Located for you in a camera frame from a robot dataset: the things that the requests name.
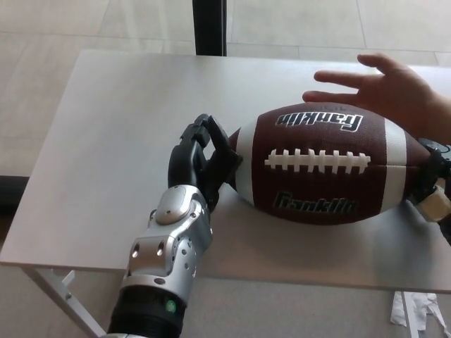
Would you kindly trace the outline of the person's bare hand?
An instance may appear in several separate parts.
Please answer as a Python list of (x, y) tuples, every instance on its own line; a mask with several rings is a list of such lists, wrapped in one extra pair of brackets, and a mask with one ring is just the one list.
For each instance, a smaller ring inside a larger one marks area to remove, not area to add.
[(332, 70), (314, 73), (317, 82), (353, 88), (355, 94), (306, 91), (302, 99), (356, 106), (393, 121), (413, 137), (450, 143), (449, 98), (435, 92), (411, 68), (384, 54), (359, 54), (357, 60), (379, 74)]

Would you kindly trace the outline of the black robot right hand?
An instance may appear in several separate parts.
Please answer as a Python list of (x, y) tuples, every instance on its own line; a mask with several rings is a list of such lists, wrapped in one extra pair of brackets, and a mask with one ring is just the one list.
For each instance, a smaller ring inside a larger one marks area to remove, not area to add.
[(437, 223), (450, 244), (450, 145), (420, 138), (430, 156), (408, 199), (425, 220)]

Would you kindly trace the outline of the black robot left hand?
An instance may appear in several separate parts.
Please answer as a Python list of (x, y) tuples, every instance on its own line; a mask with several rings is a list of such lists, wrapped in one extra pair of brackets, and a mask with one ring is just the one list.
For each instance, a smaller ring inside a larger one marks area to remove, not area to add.
[(168, 164), (168, 187), (198, 188), (209, 211), (219, 200), (219, 189), (235, 174), (242, 157), (233, 150), (223, 128), (212, 115), (201, 114), (189, 124)]

